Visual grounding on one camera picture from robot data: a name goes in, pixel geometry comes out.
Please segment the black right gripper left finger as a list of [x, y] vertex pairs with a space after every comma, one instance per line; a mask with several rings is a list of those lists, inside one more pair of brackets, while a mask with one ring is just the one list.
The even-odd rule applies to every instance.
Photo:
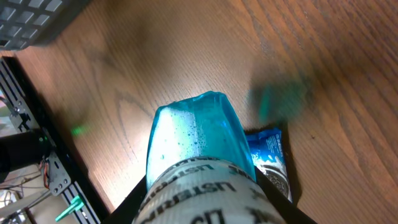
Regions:
[[102, 224], [131, 224], [147, 194], [146, 176], [133, 188], [117, 209]]

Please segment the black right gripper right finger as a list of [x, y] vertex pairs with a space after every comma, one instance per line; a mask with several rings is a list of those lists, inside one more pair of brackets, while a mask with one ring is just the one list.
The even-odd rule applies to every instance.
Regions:
[[254, 168], [258, 186], [260, 186], [286, 223], [317, 224], [313, 219], [303, 213], [303, 211], [290, 203], [257, 167]]

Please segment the blue mouthwash bottle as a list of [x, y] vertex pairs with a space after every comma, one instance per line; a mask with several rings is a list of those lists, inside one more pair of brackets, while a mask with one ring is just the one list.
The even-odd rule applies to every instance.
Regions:
[[135, 223], [284, 221], [256, 182], [243, 128], [220, 92], [157, 110], [146, 182]]

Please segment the blue Oreo cookie pack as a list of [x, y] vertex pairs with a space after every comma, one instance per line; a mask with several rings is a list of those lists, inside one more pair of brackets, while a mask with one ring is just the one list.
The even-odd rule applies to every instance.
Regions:
[[293, 202], [287, 167], [282, 148], [282, 131], [265, 129], [246, 134], [253, 164], [290, 202]]

